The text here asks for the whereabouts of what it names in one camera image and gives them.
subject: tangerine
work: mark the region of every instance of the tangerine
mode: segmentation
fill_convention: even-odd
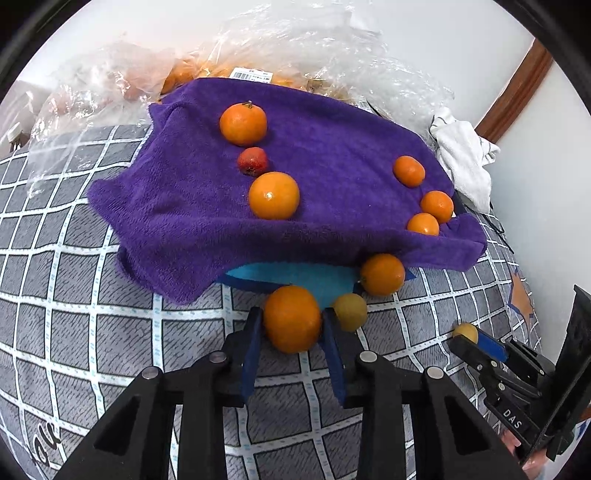
[[[264,220],[287,220],[300,204],[300,189],[287,173],[270,171],[252,182],[248,205]]]
[[[267,116],[252,102],[236,103],[220,117],[220,130],[230,143],[251,147],[267,134]]]
[[[421,200],[421,210],[433,215],[439,223],[447,223],[452,219],[453,201],[447,193],[433,190]]]
[[[314,296],[296,285],[278,288],[269,295],[262,321],[269,340],[283,353],[305,352],[312,348],[322,325]]]
[[[377,254],[361,267],[361,285],[374,297],[385,297],[399,290],[404,283],[402,262],[390,254]]]
[[[162,95],[172,92],[175,87],[184,85],[197,77],[197,64],[194,59],[180,59],[177,60],[173,69],[166,77],[164,85],[162,86]]]
[[[407,187],[418,187],[425,179],[425,167],[409,155],[398,157],[392,171],[396,178]]]
[[[418,213],[410,219],[407,230],[423,235],[439,235],[439,223],[430,213]]]

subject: gray plaid bedsheet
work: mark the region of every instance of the gray plaid bedsheet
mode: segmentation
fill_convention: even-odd
[[[264,301],[213,284],[192,305],[176,306],[118,273],[117,237],[89,207],[86,192],[95,179],[129,166],[149,133],[129,126],[88,130],[33,198],[27,196],[27,153],[0,162],[0,436],[31,479],[52,478],[144,367],[190,365],[220,348],[243,326],[249,308]],[[369,319],[358,334],[399,367],[444,368],[489,416],[482,386],[449,351],[454,325],[461,319],[496,338],[541,346],[535,317],[528,328],[508,307],[511,273],[519,272],[515,258],[479,219],[489,240],[475,268],[465,274],[412,268],[417,278],[393,297],[367,298]],[[171,480],[181,415],[178,409]],[[228,477],[352,479],[361,416],[338,406],[318,347],[283,355],[266,343],[248,406],[225,411]],[[498,428],[495,418],[490,423]],[[408,410],[405,426],[410,479]]]

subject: white cloth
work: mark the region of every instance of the white cloth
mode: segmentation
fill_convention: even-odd
[[[437,141],[437,160],[456,190],[479,213],[491,212],[491,176],[483,168],[495,161],[500,148],[479,137],[470,122],[456,120],[449,108],[439,110],[430,127]]]

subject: orange star pattern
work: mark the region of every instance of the orange star pattern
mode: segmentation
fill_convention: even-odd
[[[509,307],[523,317],[527,324],[528,332],[531,329],[531,316],[534,314],[534,308],[523,282],[517,274],[517,270],[511,273],[511,293],[509,294]]]

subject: screw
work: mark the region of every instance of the screw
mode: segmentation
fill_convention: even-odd
[[[158,376],[158,367],[146,367],[142,370],[142,377],[152,380]]]
[[[226,354],[222,351],[212,352],[209,354],[209,361],[213,364],[221,364],[226,361]]]
[[[427,375],[435,380],[441,380],[443,378],[443,370],[439,367],[427,368]]]
[[[378,359],[378,356],[371,350],[364,350],[359,354],[359,360],[366,364],[372,364]]]

